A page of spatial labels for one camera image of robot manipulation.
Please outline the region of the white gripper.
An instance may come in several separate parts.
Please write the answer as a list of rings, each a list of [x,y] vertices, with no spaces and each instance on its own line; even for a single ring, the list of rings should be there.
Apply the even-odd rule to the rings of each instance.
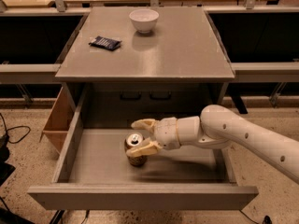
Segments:
[[[166,150],[179,149],[177,121],[176,118],[161,120],[139,119],[134,121],[131,124],[133,129],[146,130],[149,133],[153,133],[156,141],[146,138],[144,140],[137,140],[136,144],[133,144],[130,139],[127,139],[128,149],[126,150],[126,155],[131,158],[137,158],[156,154],[162,148]]]

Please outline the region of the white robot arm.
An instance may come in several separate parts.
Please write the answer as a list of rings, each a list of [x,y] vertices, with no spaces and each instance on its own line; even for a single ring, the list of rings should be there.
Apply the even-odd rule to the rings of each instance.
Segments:
[[[223,106],[208,105],[199,116],[181,119],[139,119],[132,127],[149,132],[149,137],[126,151],[130,158],[183,146],[222,149],[233,141],[299,183],[299,142],[247,121]]]

